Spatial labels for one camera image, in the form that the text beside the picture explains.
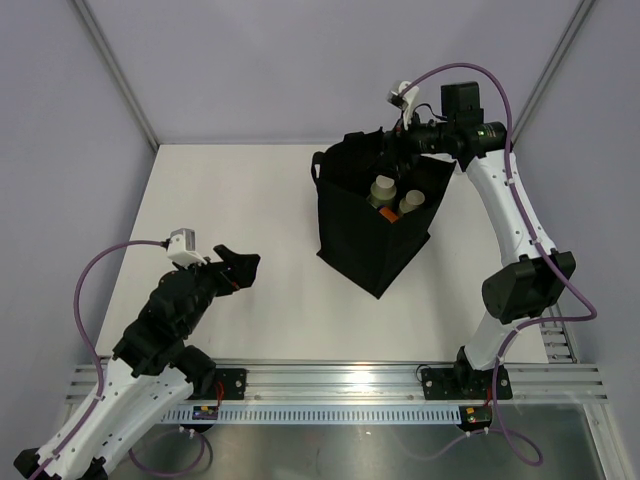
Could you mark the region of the green bottle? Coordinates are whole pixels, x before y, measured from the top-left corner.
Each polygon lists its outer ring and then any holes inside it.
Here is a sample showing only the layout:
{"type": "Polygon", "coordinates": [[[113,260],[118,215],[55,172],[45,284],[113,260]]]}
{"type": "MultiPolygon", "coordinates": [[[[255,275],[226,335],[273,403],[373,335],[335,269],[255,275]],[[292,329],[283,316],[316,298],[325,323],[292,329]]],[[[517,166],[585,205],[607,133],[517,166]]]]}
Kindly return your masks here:
{"type": "Polygon", "coordinates": [[[409,190],[406,195],[400,200],[397,210],[397,215],[403,217],[404,215],[417,210],[425,202],[425,195],[420,190],[409,190]]]}
{"type": "Polygon", "coordinates": [[[371,184],[367,201],[376,209],[382,207],[392,208],[396,193],[395,180],[384,175],[378,175],[371,184]]]}

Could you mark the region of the orange bottle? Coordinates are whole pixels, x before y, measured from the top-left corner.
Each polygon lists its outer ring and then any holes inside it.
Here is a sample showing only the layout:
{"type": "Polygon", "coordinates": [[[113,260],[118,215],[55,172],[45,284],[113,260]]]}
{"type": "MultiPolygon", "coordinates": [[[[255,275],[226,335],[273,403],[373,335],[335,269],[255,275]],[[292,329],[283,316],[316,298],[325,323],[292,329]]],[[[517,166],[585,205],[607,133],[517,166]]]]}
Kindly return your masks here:
{"type": "Polygon", "coordinates": [[[391,224],[399,220],[399,216],[389,207],[383,206],[379,208],[378,213],[391,224]]]}

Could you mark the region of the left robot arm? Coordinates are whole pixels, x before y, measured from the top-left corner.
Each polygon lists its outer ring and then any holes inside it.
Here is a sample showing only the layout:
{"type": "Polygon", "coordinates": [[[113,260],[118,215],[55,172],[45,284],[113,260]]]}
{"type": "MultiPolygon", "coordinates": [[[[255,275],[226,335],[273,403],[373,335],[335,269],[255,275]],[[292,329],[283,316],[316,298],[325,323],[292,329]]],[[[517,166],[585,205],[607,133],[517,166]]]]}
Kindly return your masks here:
{"type": "Polygon", "coordinates": [[[162,242],[174,266],[124,330],[108,363],[93,359],[97,382],[72,418],[44,445],[14,461],[26,479],[105,479],[128,450],[175,405],[208,395],[221,401],[214,360],[187,344],[217,297],[253,285],[257,254],[214,248],[216,262],[162,242]]]}

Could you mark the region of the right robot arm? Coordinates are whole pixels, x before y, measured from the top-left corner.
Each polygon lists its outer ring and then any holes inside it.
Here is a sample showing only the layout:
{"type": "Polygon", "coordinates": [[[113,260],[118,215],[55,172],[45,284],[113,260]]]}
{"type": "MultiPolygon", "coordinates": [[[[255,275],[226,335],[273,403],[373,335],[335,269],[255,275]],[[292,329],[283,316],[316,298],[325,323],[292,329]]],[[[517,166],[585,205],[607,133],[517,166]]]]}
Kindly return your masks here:
{"type": "Polygon", "coordinates": [[[557,249],[538,221],[518,173],[511,123],[485,120],[478,84],[443,86],[442,114],[428,123],[416,113],[418,93],[409,81],[389,91],[388,102],[401,111],[394,144],[411,154],[446,154],[457,162],[483,202],[501,254],[501,269],[482,284],[484,317],[460,348],[444,386],[474,397],[500,385],[510,345],[557,303],[576,261],[557,249]]]}

